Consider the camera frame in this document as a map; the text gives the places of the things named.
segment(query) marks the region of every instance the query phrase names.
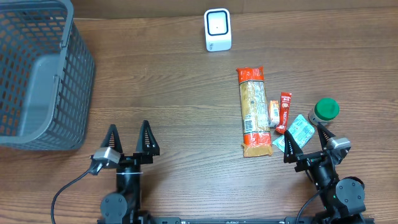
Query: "basket bottom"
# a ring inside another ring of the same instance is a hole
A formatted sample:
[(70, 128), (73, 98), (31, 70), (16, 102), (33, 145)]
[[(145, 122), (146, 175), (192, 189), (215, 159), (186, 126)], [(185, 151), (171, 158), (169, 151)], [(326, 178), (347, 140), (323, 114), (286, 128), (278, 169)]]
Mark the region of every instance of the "basket bottom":
[(34, 62), (22, 105), (18, 136), (25, 136), (38, 130), (47, 118), (59, 57), (59, 54), (43, 55)]

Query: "wooden surface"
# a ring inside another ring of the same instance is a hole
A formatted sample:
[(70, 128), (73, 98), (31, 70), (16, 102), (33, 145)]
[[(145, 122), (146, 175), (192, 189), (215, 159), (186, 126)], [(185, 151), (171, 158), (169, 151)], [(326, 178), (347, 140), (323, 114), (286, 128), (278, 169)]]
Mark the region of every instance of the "wooden surface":
[[(148, 119), (161, 156), (143, 167), (143, 207), (155, 216), (283, 218), (315, 188), (293, 164), (243, 158), (237, 67), (263, 65), (268, 100), (293, 94), (291, 123), (323, 97), (329, 126), (351, 139), (340, 177), (366, 184), (365, 216), (398, 222), (398, 9), (232, 16), (230, 51), (205, 50), (202, 16), (78, 21), (97, 73), (85, 145), (71, 152), (0, 153), (0, 223), (49, 223), (56, 191), (84, 172), (110, 124), (133, 153)], [(320, 150), (317, 136), (304, 152)], [(59, 196), (57, 223), (95, 223), (115, 170), (87, 176)], [(305, 211), (322, 211), (317, 199)]]
[(365, 7), (397, 7), (396, 0), (72, 0), (75, 17), (120, 19), (199, 16), (224, 7), (232, 14)]

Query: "red package top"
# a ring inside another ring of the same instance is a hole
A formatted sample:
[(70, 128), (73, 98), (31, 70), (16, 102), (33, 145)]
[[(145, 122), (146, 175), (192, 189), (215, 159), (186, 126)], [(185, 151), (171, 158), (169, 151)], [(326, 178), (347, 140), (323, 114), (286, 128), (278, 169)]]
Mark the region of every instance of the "red package top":
[(290, 101), (292, 100), (292, 94), (282, 92), (280, 94), (280, 115), (279, 125), (276, 127), (276, 131), (284, 134), (287, 127), (287, 120), (289, 118)]
[(264, 81), (263, 69), (263, 66), (258, 68), (237, 68), (239, 84), (249, 80)]

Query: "green lid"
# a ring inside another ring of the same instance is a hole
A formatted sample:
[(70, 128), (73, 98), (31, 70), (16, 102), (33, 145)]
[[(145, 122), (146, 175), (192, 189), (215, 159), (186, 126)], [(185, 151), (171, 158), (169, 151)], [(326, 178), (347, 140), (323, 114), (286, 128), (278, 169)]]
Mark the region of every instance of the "green lid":
[(339, 111), (338, 103), (332, 98), (324, 98), (315, 105), (315, 114), (324, 121), (334, 119)]

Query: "white device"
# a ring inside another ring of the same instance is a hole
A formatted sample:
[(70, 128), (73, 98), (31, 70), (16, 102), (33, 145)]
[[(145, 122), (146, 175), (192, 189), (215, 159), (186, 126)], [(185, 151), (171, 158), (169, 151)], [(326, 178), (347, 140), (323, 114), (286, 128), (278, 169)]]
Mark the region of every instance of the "white device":
[(227, 9), (209, 9), (205, 12), (205, 35), (208, 51), (231, 49), (231, 18)]

